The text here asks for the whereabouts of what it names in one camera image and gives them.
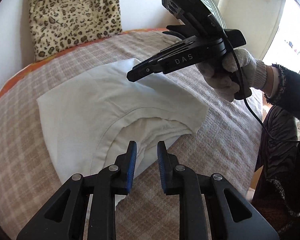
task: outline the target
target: screw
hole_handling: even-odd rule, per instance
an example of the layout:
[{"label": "screw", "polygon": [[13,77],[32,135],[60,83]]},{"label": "screw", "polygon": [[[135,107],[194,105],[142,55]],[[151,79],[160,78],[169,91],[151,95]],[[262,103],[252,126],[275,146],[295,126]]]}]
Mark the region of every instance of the screw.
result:
[{"label": "screw", "polygon": [[119,167],[117,165],[111,165],[109,166],[109,171],[117,171]]},{"label": "screw", "polygon": [[77,180],[81,179],[81,174],[79,174],[79,173],[73,174],[71,178],[72,178],[72,180],[77,181]]},{"label": "screw", "polygon": [[215,174],[213,174],[213,179],[214,180],[222,180],[222,175],[221,174],[219,174],[219,173],[215,173]]},{"label": "screw", "polygon": [[180,164],[179,164],[179,165],[176,166],[176,170],[177,170],[177,171],[184,171],[185,169],[186,169],[186,168],[185,168],[183,165],[180,165]]}]

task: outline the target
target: orange blanket edge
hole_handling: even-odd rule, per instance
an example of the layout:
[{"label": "orange blanket edge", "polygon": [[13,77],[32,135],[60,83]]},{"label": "orange blanket edge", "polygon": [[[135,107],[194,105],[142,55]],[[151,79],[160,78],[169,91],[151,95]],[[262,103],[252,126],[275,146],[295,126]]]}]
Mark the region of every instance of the orange blanket edge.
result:
[{"label": "orange blanket edge", "polygon": [[[138,29],[138,30],[125,31],[125,32],[120,33],[120,35],[124,35],[124,34],[130,33],[130,32],[150,32],[150,31],[166,31],[166,30],[167,30],[166,28]],[[106,40],[106,39],[109,39],[109,38],[98,39],[98,40],[90,41],[90,42],[87,42],[87,43],[84,43],[84,44],[81,44],[81,45],[78,45],[78,46],[74,46],[72,48],[69,48],[69,49],[63,50],[61,52],[58,52],[55,55],[53,55],[51,57],[48,57],[48,58],[46,58],[42,61],[35,62],[35,63],[32,63],[32,64],[26,66],[25,68],[20,70],[18,73],[16,73],[14,76],[12,76],[10,79],[8,79],[7,82],[5,82],[3,87],[0,89],[0,98],[5,93],[7,93],[11,88],[13,88],[14,85],[17,84],[17,82],[20,81],[21,79],[23,79],[26,75],[28,75],[32,71],[35,71],[35,70],[39,69],[40,67],[44,66],[45,64],[47,64],[51,60],[53,60],[55,58],[58,58],[62,55],[65,55],[68,52],[71,52],[71,51],[73,51],[73,50],[75,50],[79,47],[85,47],[85,46],[88,46],[90,44],[97,43],[97,42],[100,42],[100,41],[103,41],[103,40]]]}]

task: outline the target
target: black cable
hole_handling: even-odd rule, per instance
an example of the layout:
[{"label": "black cable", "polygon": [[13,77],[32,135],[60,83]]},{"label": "black cable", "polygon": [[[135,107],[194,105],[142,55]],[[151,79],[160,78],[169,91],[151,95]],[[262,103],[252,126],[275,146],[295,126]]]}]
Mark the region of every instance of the black cable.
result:
[{"label": "black cable", "polygon": [[[240,67],[240,64],[239,64],[237,55],[235,54],[234,49],[233,49],[231,43],[229,42],[228,37],[226,36],[226,34],[224,34],[224,40],[226,40],[226,42],[228,43],[229,47],[231,48],[231,53],[232,53],[232,55],[233,55],[233,57],[234,57],[235,63],[237,64],[238,71],[239,71],[240,83],[241,83],[241,89],[242,89],[242,91],[243,91],[243,93],[244,93],[243,74],[242,74],[242,70],[241,70],[241,67]],[[300,143],[300,141],[297,141],[297,140],[281,140],[281,139],[272,137],[272,136],[270,135],[270,133],[268,132],[268,130],[266,129],[266,127],[265,127],[265,125],[263,124],[263,122],[259,119],[259,117],[253,112],[253,110],[251,109],[251,107],[248,105],[247,99],[244,98],[243,101],[244,101],[246,107],[248,108],[248,110],[250,111],[250,113],[254,116],[255,119],[257,119],[257,121],[261,124],[262,128],[266,131],[266,133],[269,135],[269,137],[270,137],[272,140],[279,141],[279,142],[293,142],[293,143]]]}]

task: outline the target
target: black sleeve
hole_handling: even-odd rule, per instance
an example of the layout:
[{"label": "black sleeve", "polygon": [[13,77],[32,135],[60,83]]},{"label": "black sleeve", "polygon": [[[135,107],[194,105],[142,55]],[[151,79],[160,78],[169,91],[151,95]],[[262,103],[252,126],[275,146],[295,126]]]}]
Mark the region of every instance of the black sleeve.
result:
[{"label": "black sleeve", "polygon": [[300,74],[281,65],[272,66],[279,71],[280,83],[272,98],[265,94],[267,102],[282,107],[300,120]]}]

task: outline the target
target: window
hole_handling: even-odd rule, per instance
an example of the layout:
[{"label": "window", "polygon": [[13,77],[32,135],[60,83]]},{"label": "window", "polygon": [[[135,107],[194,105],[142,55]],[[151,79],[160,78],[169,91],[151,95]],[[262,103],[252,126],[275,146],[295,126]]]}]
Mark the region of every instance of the window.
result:
[{"label": "window", "polygon": [[278,31],[263,62],[300,73],[300,7],[294,0],[286,0]]}]

